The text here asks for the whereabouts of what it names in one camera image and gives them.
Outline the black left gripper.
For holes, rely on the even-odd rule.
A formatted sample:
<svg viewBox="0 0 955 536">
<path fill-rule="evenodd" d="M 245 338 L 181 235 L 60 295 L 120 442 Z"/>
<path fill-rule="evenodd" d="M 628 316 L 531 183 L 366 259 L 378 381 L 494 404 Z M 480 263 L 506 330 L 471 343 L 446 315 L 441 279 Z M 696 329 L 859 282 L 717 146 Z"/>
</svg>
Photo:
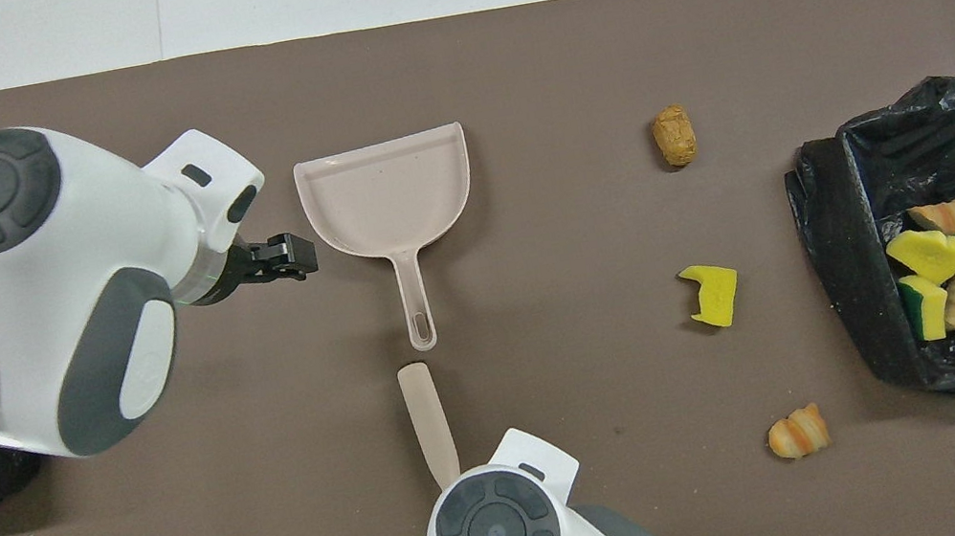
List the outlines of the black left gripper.
<svg viewBox="0 0 955 536">
<path fill-rule="evenodd" d="M 238 286 L 253 282 L 255 277 L 262 284 L 306 280 L 307 275 L 319 269 L 317 257 L 311 253 L 314 251 L 312 241 L 290 233 L 275 234 L 263 242 L 235 242 L 225 258 L 224 270 L 194 305 L 222 302 L 233 295 Z"/>
</svg>

